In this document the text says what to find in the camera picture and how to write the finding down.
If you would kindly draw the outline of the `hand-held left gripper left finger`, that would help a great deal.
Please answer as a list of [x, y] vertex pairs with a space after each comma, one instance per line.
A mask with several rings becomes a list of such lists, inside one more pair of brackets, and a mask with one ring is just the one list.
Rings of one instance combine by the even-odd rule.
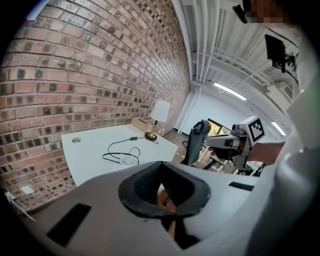
[[141, 218], [162, 218], [165, 211], [158, 206], [158, 190], [162, 184], [158, 161], [124, 179], [118, 187], [121, 203]]

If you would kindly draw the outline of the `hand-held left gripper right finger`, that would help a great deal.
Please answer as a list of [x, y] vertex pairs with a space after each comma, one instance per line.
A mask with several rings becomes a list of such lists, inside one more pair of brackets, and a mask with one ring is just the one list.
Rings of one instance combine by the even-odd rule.
[[161, 209], [169, 213], [161, 218], [161, 224], [181, 249], [195, 245], [200, 238], [187, 231], [184, 219], [202, 211], [211, 196], [210, 187], [196, 176], [164, 163], [161, 184]]

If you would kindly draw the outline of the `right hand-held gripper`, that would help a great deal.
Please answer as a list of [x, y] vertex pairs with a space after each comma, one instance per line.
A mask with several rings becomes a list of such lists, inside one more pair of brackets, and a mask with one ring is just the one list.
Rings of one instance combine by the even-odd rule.
[[266, 136], [258, 116], [234, 124], [230, 134], [207, 136], [204, 145], [213, 149], [218, 159], [231, 161], [237, 170], [250, 170], [247, 160], [253, 147]]

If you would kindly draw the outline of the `white shade brass desk lamp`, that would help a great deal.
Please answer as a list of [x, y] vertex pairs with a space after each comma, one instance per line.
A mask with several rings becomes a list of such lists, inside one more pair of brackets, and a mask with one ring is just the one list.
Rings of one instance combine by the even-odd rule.
[[155, 129], [157, 127], [158, 122], [165, 123], [167, 121], [168, 113], [170, 109], [170, 103], [164, 100], [158, 100], [153, 106], [153, 110], [150, 113], [150, 117], [155, 121], [152, 126], [151, 131], [146, 132], [144, 137], [149, 141], [156, 141], [157, 136], [155, 134]]

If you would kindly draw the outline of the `person's right forearm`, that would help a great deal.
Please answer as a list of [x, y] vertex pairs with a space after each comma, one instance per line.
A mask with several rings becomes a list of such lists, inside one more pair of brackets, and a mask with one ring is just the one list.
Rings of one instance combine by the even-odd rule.
[[248, 155], [247, 160], [257, 161], [268, 165], [273, 165], [276, 162], [285, 142], [277, 143], [257, 143], [250, 154]]

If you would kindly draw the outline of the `dark framed window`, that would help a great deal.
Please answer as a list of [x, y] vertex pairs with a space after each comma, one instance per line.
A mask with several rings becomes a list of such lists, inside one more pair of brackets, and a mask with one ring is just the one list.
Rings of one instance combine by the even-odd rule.
[[228, 128], [210, 118], [207, 119], [207, 122], [210, 124], [209, 136], [228, 135], [231, 132]]

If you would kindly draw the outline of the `black mesh office chair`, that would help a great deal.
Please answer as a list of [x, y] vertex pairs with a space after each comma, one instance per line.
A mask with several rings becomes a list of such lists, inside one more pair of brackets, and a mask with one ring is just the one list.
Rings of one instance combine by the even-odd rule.
[[181, 164], [191, 166], [198, 160], [204, 138], [208, 135], [210, 130], [210, 123], [204, 119], [193, 126], [188, 136], [186, 153]]

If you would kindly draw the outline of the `white rectangular table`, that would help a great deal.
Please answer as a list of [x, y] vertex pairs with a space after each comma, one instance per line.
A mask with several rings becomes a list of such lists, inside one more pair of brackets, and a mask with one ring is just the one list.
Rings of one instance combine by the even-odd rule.
[[155, 142], [131, 124], [63, 134], [62, 148], [76, 186], [103, 174], [149, 162], [173, 160], [178, 146], [159, 136]]

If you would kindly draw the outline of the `white ceiling tube light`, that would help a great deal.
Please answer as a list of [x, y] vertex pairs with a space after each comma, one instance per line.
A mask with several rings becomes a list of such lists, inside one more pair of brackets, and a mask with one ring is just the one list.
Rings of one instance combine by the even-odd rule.
[[281, 127], [276, 122], [272, 121], [271, 124], [279, 131], [279, 133], [282, 136], [286, 136], [286, 133], [281, 129]]
[[225, 86], [223, 86], [223, 85], [221, 85], [221, 84], [219, 84], [219, 83], [216, 83], [216, 82], [215, 82], [215, 83], [213, 84], [213, 86], [216, 87], [216, 88], [218, 88], [218, 91], [219, 91], [220, 93], [227, 92], [228, 94], [231, 94], [231, 95], [233, 95], [233, 96], [241, 99], [242, 101], [246, 101], [246, 100], [247, 100], [244, 96], [240, 95], [239, 93], [237, 93], [237, 92], [235, 92], [235, 91], [233, 91], [233, 90], [231, 90], [231, 89], [229, 89], [229, 88], [227, 88], [227, 87], [225, 87]]

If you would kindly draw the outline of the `beige wooden box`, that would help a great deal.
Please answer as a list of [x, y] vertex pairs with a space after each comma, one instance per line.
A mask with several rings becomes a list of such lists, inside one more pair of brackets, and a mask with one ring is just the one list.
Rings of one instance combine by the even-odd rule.
[[140, 119], [139, 117], [134, 117], [131, 119], [131, 124], [141, 130], [142, 132], [151, 132], [154, 124], [146, 122], [143, 119]]

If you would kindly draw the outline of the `person's torso in cream shirt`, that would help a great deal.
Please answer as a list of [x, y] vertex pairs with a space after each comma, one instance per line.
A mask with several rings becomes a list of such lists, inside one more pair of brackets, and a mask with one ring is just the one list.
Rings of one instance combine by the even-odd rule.
[[320, 56], [306, 33], [296, 59], [299, 92], [287, 109], [293, 124], [274, 164], [273, 185], [247, 247], [269, 253], [288, 237], [320, 193]]

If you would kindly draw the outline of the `black body-worn tablet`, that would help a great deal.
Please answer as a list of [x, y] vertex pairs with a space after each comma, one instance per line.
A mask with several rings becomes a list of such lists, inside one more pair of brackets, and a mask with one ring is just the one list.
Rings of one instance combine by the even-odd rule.
[[285, 73], [287, 68], [291, 68], [294, 72], [297, 69], [296, 56], [286, 53], [285, 44], [278, 38], [266, 34], [264, 36], [266, 44], [267, 59], [272, 62], [274, 68], [280, 69]]

